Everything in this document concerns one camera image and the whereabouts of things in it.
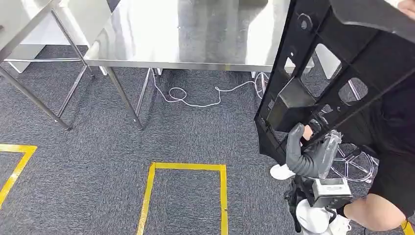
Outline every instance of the white shoe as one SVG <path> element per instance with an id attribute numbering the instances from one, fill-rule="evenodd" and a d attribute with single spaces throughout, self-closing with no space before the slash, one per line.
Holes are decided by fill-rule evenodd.
<path id="1" fill-rule="evenodd" d="M 290 171 L 287 164 L 284 165 L 275 165 L 271 168 L 270 174 L 274 179 L 277 180 L 286 180 L 291 176 L 295 175 L 294 172 Z"/>
<path id="2" fill-rule="evenodd" d="M 337 215 L 336 219 L 328 225 L 331 234 L 333 235 L 346 235 L 351 230 L 350 219 Z"/>

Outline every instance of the mounting hole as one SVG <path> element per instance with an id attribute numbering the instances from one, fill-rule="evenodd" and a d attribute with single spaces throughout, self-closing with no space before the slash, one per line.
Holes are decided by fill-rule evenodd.
<path id="1" fill-rule="evenodd" d="M 306 29 L 307 28 L 307 22 L 306 21 L 302 21 L 301 22 L 301 28 L 302 29 Z"/>

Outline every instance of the person's leg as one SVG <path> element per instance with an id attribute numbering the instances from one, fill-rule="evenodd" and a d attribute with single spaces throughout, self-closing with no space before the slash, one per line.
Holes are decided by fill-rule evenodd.
<path id="1" fill-rule="evenodd" d="M 415 210 L 415 166 L 401 156 L 388 156 L 380 162 L 378 173 L 366 198 L 344 206 L 344 215 L 373 231 L 387 231 L 399 225 Z"/>
<path id="2" fill-rule="evenodd" d="M 348 219 L 372 231 L 395 229 L 406 219 L 392 202 L 372 193 L 346 205 L 344 212 Z"/>

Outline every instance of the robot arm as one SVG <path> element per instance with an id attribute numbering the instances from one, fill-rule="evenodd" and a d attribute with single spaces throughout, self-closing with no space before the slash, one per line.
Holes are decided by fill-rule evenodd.
<path id="1" fill-rule="evenodd" d="M 324 140 L 301 153 L 300 139 L 304 125 L 298 123 L 288 134 L 286 164 L 288 168 L 303 177 L 322 179 L 328 175 L 331 164 L 342 142 L 342 134 L 332 130 Z"/>

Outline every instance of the human hand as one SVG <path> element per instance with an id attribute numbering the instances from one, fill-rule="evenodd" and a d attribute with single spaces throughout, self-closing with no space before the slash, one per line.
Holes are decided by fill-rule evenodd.
<path id="1" fill-rule="evenodd" d="M 398 4 L 398 9 L 415 21 L 415 0 L 403 0 Z"/>

